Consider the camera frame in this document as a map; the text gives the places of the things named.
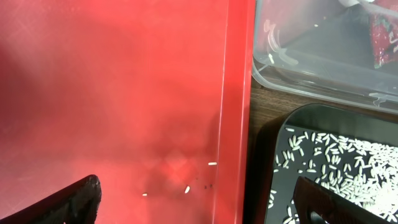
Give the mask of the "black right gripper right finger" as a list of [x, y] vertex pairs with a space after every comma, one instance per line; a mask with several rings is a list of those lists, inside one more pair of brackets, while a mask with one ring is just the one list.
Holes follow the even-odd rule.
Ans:
[[388, 224], [306, 177], [298, 177], [293, 200], [300, 224]]

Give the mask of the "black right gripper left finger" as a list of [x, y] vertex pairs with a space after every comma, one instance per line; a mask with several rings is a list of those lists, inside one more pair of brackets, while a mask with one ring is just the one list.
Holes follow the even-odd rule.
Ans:
[[55, 192], [31, 206], [1, 219], [1, 224], [94, 224], [101, 202], [96, 175]]

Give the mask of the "red snack wrapper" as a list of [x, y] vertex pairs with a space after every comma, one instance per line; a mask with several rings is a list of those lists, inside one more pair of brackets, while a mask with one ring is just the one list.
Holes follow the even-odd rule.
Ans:
[[397, 62], [397, 0], [372, 2], [370, 18], [374, 68]]

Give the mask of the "white tissue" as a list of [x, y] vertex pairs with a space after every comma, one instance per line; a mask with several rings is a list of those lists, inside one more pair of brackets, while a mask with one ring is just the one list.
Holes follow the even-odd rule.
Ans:
[[338, 2], [344, 7], [351, 7], [361, 2], [374, 2], [374, 0], [338, 0]]

